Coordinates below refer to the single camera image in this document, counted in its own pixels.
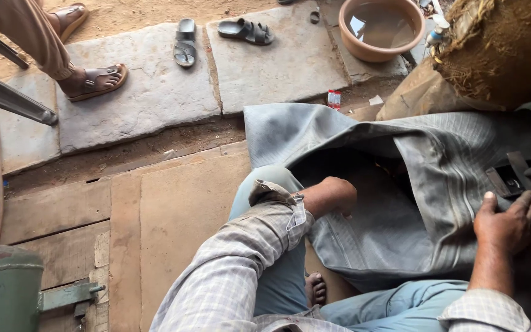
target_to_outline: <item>wooden floor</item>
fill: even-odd
[[[83,321],[62,308],[41,315],[40,331],[147,331],[171,283],[226,220],[250,172],[245,142],[135,166],[5,202],[2,243],[41,255],[43,290],[87,277],[107,285]],[[306,262],[309,272],[323,274],[331,302],[354,294],[310,245]]]

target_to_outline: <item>foot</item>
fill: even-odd
[[[63,19],[59,19],[59,15],[56,12],[64,12],[71,10],[71,12],[62,15]],[[47,13],[48,21],[54,29],[54,32],[57,33],[59,37],[63,34],[63,31],[71,25],[71,23],[78,20],[85,13],[85,7],[81,5],[73,5],[69,7],[64,7],[53,13]]]
[[[315,304],[321,306],[325,304],[325,298],[327,294],[327,286],[323,282],[323,276],[320,273],[311,273],[306,278],[305,285],[307,306],[312,308]]]
[[[96,77],[94,85],[95,91],[107,90],[118,84],[118,81],[120,81],[122,77],[122,74],[120,73],[122,65],[116,64],[116,66],[118,67],[118,73]],[[85,80],[87,80],[85,69],[78,67],[75,68],[75,71],[69,76],[69,78],[57,81],[57,83],[68,97],[77,97],[80,94],[85,93]]]

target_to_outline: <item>water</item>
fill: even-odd
[[[395,49],[415,38],[413,20],[395,6],[362,4],[350,11],[345,20],[348,30],[359,41],[382,49]]]

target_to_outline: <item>plaid shirt sleeve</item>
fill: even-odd
[[[448,332],[531,332],[520,305],[496,290],[467,290],[438,320],[450,327]]]
[[[314,223],[302,196],[256,180],[245,214],[226,223],[196,252],[167,292],[151,332],[255,331],[257,278]]]

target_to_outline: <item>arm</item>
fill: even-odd
[[[474,220],[477,255],[467,292],[439,319],[457,331],[531,331],[513,296],[512,255],[531,243],[531,192],[496,213],[497,197],[487,192]]]
[[[257,180],[250,208],[198,249],[159,306],[151,331],[252,331],[257,279],[284,251],[296,247],[315,219],[349,215],[356,191],[326,178],[291,194]]]

